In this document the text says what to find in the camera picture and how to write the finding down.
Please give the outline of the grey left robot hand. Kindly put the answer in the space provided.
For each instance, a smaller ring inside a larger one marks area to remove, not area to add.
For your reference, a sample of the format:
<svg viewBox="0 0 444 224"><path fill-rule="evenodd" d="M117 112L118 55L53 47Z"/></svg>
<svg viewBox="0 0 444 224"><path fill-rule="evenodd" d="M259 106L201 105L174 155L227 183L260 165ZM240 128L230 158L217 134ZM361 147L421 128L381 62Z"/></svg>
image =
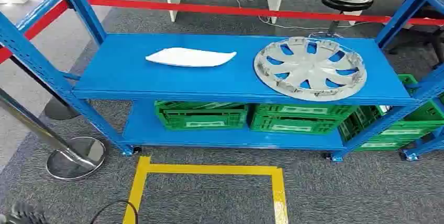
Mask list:
<svg viewBox="0 0 444 224"><path fill-rule="evenodd" d="M26 203L15 203L10 212L1 214L1 224L47 224L49 223L40 208Z"/></svg>

